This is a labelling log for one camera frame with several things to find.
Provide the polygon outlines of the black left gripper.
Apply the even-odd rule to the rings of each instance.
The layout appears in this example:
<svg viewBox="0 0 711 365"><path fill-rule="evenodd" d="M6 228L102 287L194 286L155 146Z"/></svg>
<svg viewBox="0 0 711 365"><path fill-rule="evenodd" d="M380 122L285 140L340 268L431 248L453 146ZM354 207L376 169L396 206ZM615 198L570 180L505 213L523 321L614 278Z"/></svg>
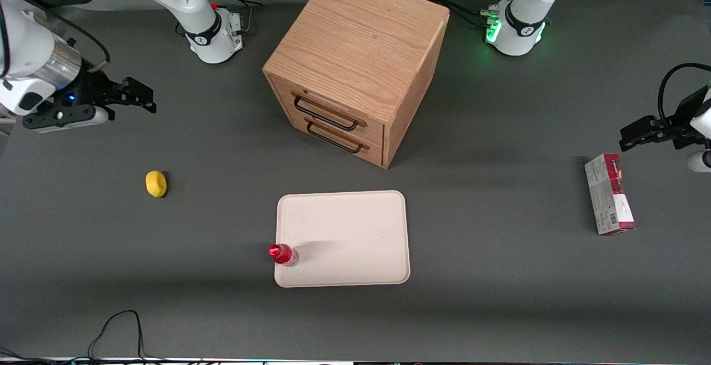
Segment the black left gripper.
<svg viewBox="0 0 711 365"><path fill-rule="evenodd" d="M700 117L702 110L705 110L704 116L709 115L709 88L701 88L681 100L674 114L668 117L673 135L664 132L667 126L663 120L653 115L643 116L620 130L620 150L627 152L640 145L658 144L668 140L672 140L673 147L677 150L692 145L708 148L709 131L701 132L692 125L692 121Z"/></svg>

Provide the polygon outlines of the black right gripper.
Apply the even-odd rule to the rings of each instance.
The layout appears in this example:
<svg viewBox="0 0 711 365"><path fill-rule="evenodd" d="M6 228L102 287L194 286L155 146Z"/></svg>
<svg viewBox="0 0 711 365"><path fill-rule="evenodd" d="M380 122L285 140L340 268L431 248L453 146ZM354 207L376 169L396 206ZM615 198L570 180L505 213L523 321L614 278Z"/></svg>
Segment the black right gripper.
<svg viewBox="0 0 711 365"><path fill-rule="evenodd" d="M112 81L104 71L89 72L92 63L81 63L79 73L68 86L57 92L57 105L71 107L91 104L105 107L111 104L138 106L155 114L153 89L133 77L125 77L121 82Z"/></svg>

